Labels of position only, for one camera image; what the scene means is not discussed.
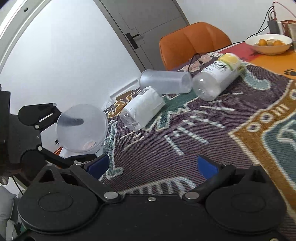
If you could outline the frosted plastic cup with sticker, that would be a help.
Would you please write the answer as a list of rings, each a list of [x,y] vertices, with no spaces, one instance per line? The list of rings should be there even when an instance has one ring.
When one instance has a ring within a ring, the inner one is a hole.
[[[66,118],[81,118],[82,125],[66,125]],[[105,113],[90,104],[79,104],[63,112],[56,124],[57,140],[69,152],[95,154],[103,146],[108,131]]]

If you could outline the frosted tall plastic cup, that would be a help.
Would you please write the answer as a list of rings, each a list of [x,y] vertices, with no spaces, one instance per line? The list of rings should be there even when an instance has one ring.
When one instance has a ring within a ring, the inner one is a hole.
[[[189,72],[145,70],[139,79],[141,89],[152,87],[158,94],[186,94],[192,90]]]

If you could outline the patterned woven table cloth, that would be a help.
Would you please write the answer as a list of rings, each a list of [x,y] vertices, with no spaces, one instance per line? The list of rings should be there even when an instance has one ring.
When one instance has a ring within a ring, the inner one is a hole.
[[[205,180],[200,155],[237,168],[259,164],[287,204],[280,231],[295,240],[295,51],[267,56],[245,44],[228,51],[245,72],[213,101],[193,91],[167,94],[153,120],[132,131],[119,113],[140,90],[117,98],[105,111],[110,166],[102,180],[122,194],[182,194]]]

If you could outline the white labelled clear bottle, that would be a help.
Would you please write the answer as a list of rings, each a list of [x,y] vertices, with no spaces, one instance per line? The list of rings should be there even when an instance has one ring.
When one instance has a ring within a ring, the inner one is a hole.
[[[144,128],[164,106],[163,98],[149,86],[123,108],[119,117],[127,128],[138,131]]]

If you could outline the lemon label water bottle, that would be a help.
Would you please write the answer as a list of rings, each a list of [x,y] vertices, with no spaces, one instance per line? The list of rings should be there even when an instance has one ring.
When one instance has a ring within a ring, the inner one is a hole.
[[[243,71],[243,61],[226,53],[193,78],[193,90],[200,99],[215,100]]]

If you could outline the grey door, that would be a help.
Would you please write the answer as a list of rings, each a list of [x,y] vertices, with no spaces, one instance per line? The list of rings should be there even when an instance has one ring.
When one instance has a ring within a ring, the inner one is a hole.
[[[160,39],[189,25],[177,1],[113,0],[95,3],[141,72],[166,69],[159,51]],[[138,49],[132,47],[126,33],[141,35]]]

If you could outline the orange leather chair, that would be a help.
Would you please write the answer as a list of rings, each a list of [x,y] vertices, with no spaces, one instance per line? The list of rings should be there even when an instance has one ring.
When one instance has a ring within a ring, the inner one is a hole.
[[[231,44],[230,38],[219,28],[197,22],[162,37],[159,51],[166,70],[173,70],[194,54],[214,52]]]

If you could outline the white fruit bowl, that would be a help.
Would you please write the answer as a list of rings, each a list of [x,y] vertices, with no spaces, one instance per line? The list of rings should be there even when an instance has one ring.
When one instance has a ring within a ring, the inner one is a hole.
[[[252,50],[264,55],[282,54],[291,47],[292,39],[280,34],[265,34],[253,36],[245,40]]]

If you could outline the black power adapter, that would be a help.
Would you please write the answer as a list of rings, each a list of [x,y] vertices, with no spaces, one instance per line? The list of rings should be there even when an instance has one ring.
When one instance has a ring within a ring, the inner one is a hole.
[[[276,20],[269,20],[267,24],[271,34],[280,34],[280,28]]]

